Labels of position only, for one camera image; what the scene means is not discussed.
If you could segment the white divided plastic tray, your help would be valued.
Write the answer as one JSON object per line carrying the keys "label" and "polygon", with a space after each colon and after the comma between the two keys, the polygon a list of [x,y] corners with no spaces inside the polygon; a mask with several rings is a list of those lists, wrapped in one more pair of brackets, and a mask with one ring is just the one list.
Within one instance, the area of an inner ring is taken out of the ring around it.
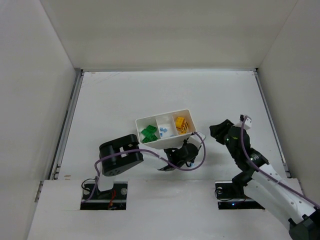
{"label": "white divided plastic tray", "polygon": [[135,125],[139,142],[156,149],[179,147],[196,131],[189,109],[138,118]]}

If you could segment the small green duplo plate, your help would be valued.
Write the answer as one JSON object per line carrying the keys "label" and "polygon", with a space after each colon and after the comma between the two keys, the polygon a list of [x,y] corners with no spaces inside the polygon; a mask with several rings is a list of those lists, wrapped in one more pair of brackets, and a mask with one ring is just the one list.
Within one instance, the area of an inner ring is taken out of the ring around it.
{"label": "small green duplo plate", "polygon": [[156,135],[154,134],[151,134],[151,135],[148,135],[148,136],[145,136],[142,140],[142,143],[150,143],[150,142],[154,142],[154,141],[157,141],[158,138]]}

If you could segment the yellow long duplo brick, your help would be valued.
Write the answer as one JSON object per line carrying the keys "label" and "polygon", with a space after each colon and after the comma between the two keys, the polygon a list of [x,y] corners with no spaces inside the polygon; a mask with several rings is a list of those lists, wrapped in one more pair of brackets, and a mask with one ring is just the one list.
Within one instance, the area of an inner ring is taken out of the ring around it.
{"label": "yellow long duplo brick", "polygon": [[178,116],[175,120],[175,127],[177,129],[182,129],[184,127],[184,125],[185,125],[185,118]]}

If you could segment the green square duplo brick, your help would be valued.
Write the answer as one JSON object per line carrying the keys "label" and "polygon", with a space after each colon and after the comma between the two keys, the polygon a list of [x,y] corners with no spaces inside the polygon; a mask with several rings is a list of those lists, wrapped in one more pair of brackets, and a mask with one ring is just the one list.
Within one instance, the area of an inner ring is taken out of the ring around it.
{"label": "green square duplo brick", "polygon": [[151,134],[155,134],[157,132],[157,127],[153,126],[153,125],[148,125],[146,127],[146,129],[151,133]]}

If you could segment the green duplo base plate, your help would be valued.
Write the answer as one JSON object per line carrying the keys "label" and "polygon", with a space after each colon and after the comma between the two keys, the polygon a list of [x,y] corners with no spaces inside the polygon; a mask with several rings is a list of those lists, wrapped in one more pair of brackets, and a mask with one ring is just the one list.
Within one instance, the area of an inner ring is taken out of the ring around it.
{"label": "green duplo base plate", "polygon": [[142,131],[141,131],[141,133],[145,136],[145,137],[150,137],[153,133],[149,130],[149,129],[147,129],[147,128],[145,128],[145,129],[143,129]]}

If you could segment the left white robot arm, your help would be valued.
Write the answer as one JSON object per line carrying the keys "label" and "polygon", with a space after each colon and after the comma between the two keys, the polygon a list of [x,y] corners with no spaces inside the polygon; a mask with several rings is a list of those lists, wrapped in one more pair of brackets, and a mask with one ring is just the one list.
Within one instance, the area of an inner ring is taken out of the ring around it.
{"label": "left white robot arm", "polygon": [[156,149],[139,143],[135,134],[129,134],[99,146],[99,160],[94,163],[96,170],[95,184],[100,192],[113,188],[115,177],[129,169],[144,163],[160,172],[173,170],[192,171],[195,160],[206,136],[193,132],[179,148]]}

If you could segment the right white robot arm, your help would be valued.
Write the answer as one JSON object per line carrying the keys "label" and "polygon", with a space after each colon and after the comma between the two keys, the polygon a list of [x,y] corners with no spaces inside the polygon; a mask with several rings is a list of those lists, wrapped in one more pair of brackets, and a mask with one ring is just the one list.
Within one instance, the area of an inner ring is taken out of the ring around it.
{"label": "right white robot arm", "polygon": [[251,146],[247,131],[252,120],[241,115],[239,123],[226,119],[210,126],[210,135],[226,146],[241,170],[231,180],[237,199],[252,199],[270,212],[288,230],[293,240],[320,238],[320,206],[289,187],[271,163]]}

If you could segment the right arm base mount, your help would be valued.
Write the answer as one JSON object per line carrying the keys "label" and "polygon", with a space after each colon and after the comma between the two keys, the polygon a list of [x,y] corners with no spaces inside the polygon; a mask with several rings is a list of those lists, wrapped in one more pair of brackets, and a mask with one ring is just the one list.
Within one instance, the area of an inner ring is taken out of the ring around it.
{"label": "right arm base mount", "polygon": [[216,181],[214,195],[219,210],[264,210],[259,203],[247,197],[242,188],[232,181]]}

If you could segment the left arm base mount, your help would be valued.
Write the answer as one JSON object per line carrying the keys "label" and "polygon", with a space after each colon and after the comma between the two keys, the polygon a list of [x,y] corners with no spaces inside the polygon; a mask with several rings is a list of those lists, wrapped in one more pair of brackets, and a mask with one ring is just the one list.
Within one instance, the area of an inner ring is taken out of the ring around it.
{"label": "left arm base mount", "polygon": [[94,189],[95,181],[88,179],[81,184],[82,197],[80,203],[80,210],[88,211],[122,211],[127,208],[127,182],[114,182],[110,190],[99,191],[95,189],[92,197],[91,193]]}

